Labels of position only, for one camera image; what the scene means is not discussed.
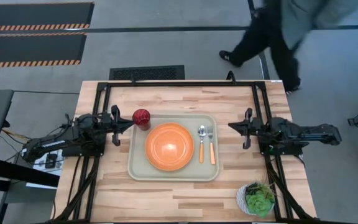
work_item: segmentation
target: wooden table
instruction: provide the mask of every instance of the wooden table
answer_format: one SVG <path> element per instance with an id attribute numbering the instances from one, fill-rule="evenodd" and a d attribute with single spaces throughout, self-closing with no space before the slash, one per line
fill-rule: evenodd
<path id="1" fill-rule="evenodd" d="M 92 113 L 97 82 L 83 82 L 76 107 L 76 116 Z M 282 83 L 266 81 L 273 116 L 291 119 Z M 215 117 L 218 124 L 221 171 L 211 182 L 146 182 L 129 177 L 127 161 L 131 129 L 120 135 L 121 146 L 111 143 L 108 135 L 101 158 L 92 222 L 252 222 L 274 221 L 271 213 L 265 218 L 246 215 L 236 204 L 236 192 L 244 184 L 267 181 L 264 158 L 256 138 L 252 146 L 242 149 L 243 137 L 229 128 L 229 122 L 244 119 L 248 107 L 254 109 L 250 87 L 117 87 L 109 100 L 118 105 L 121 116 L 131 119 L 139 108 L 151 113 L 204 113 Z M 57 215 L 67 204 L 67 197 L 77 158 L 66 159 L 56 193 Z M 303 164 L 293 156 L 282 156 L 289 191 L 307 213 L 316 216 Z M 78 166 L 76 184 L 81 165 Z M 285 217 L 282 197 L 279 197 Z M 81 204 L 80 218 L 85 215 Z"/>

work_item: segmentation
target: black shoe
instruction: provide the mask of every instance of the black shoe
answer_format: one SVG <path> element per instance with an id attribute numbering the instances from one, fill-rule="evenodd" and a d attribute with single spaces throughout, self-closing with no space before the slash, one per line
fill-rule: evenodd
<path id="1" fill-rule="evenodd" d="M 241 67 L 240 64 L 234 62 L 233 60 L 233 56 L 232 56 L 232 53 L 230 52 L 227 52 L 225 50 L 221 50 L 219 52 L 219 56 L 221 57 L 221 59 L 227 61 L 227 62 L 230 62 L 232 65 L 234 65 L 235 67 Z"/>
<path id="2" fill-rule="evenodd" d="M 286 94 L 287 96 L 289 96 L 289 95 L 291 95 L 292 93 L 294 93 L 294 92 L 300 90 L 300 87 L 301 87 L 301 85 L 299 84 L 299 85 L 296 86 L 294 89 L 292 89 L 292 90 L 290 90 L 290 91 L 286 91 L 285 94 Z"/>

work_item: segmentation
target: floor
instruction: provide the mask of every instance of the floor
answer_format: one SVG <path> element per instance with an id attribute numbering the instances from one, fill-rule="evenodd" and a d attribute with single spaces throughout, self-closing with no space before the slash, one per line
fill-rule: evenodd
<path id="1" fill-rule="evenodd" d="M 15 2 L 31 1 L 0 0 Z M 91 28 L 246 26 L 250 21 L 245 0 L 95 2 Z M 358 25 L 358 10 L 342 25 Z M 219 50 L 231 50 L 241 36 L 242 31 L 89 34 L 80 65 L 0 68 L 0 89 L 78 92 L 83 80 L 108 79 L 110 68 L 154 65 L 185 65 L 187 79 L 222 79 L 229 70 L 234 71 L 237 79 L 261 79 L 258 58 L 242 68 L 232 68 L 218 57 Z M 277 79 L 268 50 L 265 53 L 270 76 Z M 358 129 L 346 121 L 358 113 L 358 30 L 313 31 L 298 58 L 301 90 L 288 97 L 294 122 L 331 123 L 339 128 L 343 138 L 338 147 L 316 143 L 304 150 L 317 214 L 322 220 L 358 223 Z M 64 113 L 74 113 L 77 98 L 15 93 L 7 120 L 18 133 L 44 136 L 64 122 Z M 0 159 L 13 154 L 0 141 Z M 44 222 L 51 209 L 52 201 L 10 205 L 4 223 Z"/>

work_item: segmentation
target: floor mat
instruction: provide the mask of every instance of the floor mat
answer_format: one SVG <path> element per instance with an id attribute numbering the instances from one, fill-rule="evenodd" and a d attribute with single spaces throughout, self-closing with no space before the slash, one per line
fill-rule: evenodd
<path id="1" fill-rule="evenodd" d="M 0 35 L 0 67 L 78 65 L 86 34 Z"/>
<path id="2" fill-rule="evenodd" d="M 0 30 L 88 28 L 94 3 L 0 4 Z"/>
<path id="3" fill-rule="evenodd" d="M 185 66 L 152 66 L 134 68 L 111 68 L 110 80 L 184 80 Z"/>

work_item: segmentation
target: potted plant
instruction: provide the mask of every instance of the potted plant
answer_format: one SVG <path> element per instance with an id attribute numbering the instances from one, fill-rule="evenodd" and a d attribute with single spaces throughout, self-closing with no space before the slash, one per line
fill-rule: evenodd
<path id="1" fill-rule="evenodd" d="M 248 215 L 266 217 L 273 210 L 274 194 L 266 184 L 255 182 L 242 186 L 237 192 L 237 204 Z"/>

